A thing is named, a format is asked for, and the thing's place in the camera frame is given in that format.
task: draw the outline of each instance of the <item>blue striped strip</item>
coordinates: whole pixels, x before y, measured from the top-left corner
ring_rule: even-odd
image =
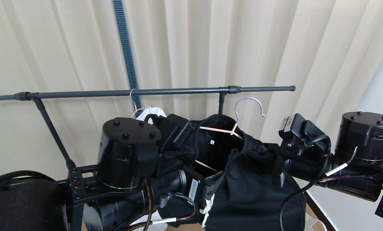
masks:
[[[116,15],[117,28],[119,30],[121,48],[123,49],[124,62],[126,63],[127,77],[129,78],[130,89],[137,89],[136,72],[134,71],[133,56],[130,49],[129,34],[127,33],[126,19],[124,17],[123,5],[121,0],[113,0]],[[137,108],[141,108],[140,97],[132,96]]]

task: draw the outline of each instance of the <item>curtain fold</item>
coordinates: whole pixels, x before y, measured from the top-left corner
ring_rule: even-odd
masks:
[[[295,92],[227,95],[224,113],[264,142],[294,113],[335,142],[341,114],[355,110],[383,56],[383,0],[124,0],[138,87],[295,85]],[[129,89],[113,4],[0,1],[0,95]],[[218,94],[141,96],[143,106],[201,120]],[[129,97],[44,99],[78,165],[95,164],[105,121],[131,116]],[[33,102],[0,102],[0,174],[30,169],[66,176]]]

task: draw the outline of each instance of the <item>robotic arm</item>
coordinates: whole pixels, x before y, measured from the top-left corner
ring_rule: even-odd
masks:
[[[186,208],[176,218],[158,222],[201,221],[199,210],[221,183],[222,172],[205,177],[190,167],[198,152],[190,121],[174,114],[167,118],[149,115],[145,121],[150,118],[153,125],[131,118],[107,121],[103,125],[98,164],[72,168],[66,180],[56,182],[59,204],[65,205],[66,223],[70,224],[65,229],[80,230],[83,215],[86,224],[98,231],[148,226],[156,222],[130,224],[164,208],[174,198],[188,202]],[[383,115],[343,114],[335,155],[330,153],[329,137],[300,114],[285,118],[279,135],[283,139],[281,145],[265,143],[267,152],[248,154],[259,168],[271,172],[273,186],[281,188],[285,177],[293,176],[310,181],[310,186],[317,184],[369,201],[379,198],[383,181]],[[89,172],[92,177],[83,177]],[[18,193],[33,195],[33,190],[22,190],[25,185],[28,184],[0,182],[0,188],[13,187]],[[383,218],[383,196],[375,214]]]

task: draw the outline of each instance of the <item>baseboard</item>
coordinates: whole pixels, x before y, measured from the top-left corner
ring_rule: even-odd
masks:
[[[314,200],[308,195],[307,192],[304,193],[305,198],[307,199],[308,206],[312,209],[312,211],[315,213],[317,218],[324,223],[324,225],[327,227],[328,231],[338,231],[334,228],[334,226],[331,224],[329,219],[325,216],[325,214],[321,211],[319,206],[314,202]]]

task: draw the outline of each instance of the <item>white label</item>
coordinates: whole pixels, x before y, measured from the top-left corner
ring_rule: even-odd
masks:
[[[197,187],[198,187],[198,181],[193,179],[191,181],[190,193],[188,194],[188,197],[193,201],[194,201],[194,198],[196,197]]]
[[[291,130],[291,125],[293,124],[294,117],[295,117],[295,114],[290,115],[290,117],[288,117],[287,124],[285,125],[285,128],[284,128],[284,133],[289,132]]]
[[[279,127],[279,131],[284,130],[287,120],[288,120],[288,117],[285,117],[284,120],[282,120],[281,126]]]

